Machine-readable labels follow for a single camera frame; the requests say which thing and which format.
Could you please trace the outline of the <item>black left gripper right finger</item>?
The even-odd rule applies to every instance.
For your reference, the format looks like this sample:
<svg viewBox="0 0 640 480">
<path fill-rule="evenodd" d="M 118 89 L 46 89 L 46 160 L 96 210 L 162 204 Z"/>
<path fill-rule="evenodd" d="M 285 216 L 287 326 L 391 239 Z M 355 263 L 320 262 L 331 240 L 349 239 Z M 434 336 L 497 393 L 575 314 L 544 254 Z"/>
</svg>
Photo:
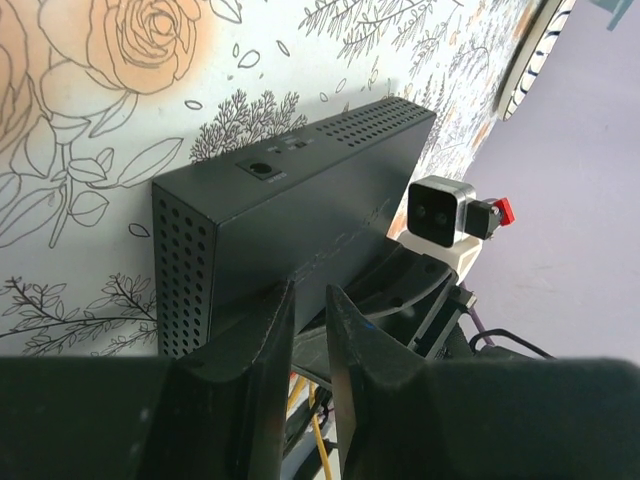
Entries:
<svg viewBox="0 0 640 480">
<path fill-rule="evenodd" d="M 426 360 L 337 286 L 326 330 L 345 479 L 635 479 L 639 370 L 615 359 Z"/>
</svg>

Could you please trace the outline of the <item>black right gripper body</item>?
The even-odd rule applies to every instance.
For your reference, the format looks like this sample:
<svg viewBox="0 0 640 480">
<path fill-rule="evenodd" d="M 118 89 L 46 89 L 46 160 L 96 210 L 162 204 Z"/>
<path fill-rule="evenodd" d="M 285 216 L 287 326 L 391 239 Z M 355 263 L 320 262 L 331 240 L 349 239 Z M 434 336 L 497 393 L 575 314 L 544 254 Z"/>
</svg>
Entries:
<svg viewBox="0 0 640 480">
<path fill-rule="evenodd" d="M 439 287 L 394 316 L 394 338 L 428 360 L 552 358 L 506 329 L 485 329 L 475 303 L 464 284 Z"/>
</svg>

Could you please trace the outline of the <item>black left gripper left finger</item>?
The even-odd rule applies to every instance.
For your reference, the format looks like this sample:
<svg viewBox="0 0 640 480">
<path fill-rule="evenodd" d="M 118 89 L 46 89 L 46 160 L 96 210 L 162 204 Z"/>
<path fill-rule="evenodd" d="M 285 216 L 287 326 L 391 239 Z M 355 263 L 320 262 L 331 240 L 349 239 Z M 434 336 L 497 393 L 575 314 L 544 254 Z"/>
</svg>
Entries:
<svg viewBox="0 0 640 480">
<path fill-rule="evenodd" d="M 276 479 L 294 335 L 282 282 L 170 357 L 5 357 L 5 479 Z"/>
</svg>

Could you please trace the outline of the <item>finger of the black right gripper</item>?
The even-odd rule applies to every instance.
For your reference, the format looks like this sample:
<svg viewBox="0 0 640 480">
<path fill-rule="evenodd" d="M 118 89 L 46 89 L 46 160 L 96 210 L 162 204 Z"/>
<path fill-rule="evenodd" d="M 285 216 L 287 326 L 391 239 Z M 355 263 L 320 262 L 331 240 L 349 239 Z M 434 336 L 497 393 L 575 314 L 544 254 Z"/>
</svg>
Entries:
<svg viewBox="0 0 640 480">
<path fill-rule="evenodd" d="M 366 318 L 378 319 L 414 306 L 457 279 L 447 263 L 387 238 L 345 291 Z"/>
<path fill-rule="evenodd" d="M 292 370 L 331 390 L 331 372 L 325 327 L 300 332 L 294 337 Z"/>
</svg>

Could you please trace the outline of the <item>black network switch box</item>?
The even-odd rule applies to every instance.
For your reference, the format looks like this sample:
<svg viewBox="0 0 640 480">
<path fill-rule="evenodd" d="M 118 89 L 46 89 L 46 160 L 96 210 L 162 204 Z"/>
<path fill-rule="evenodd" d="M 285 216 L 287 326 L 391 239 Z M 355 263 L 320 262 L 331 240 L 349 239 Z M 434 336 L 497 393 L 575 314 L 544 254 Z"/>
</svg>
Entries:
<svg viewBox="0 0 640 480">
<path fill-rule="evenodd" d="M 389 97 L 157 176 L 159 353 L 204 345 L 282 280 L 304 328 L 380 251 L 435 119 Z"/>
</svg>

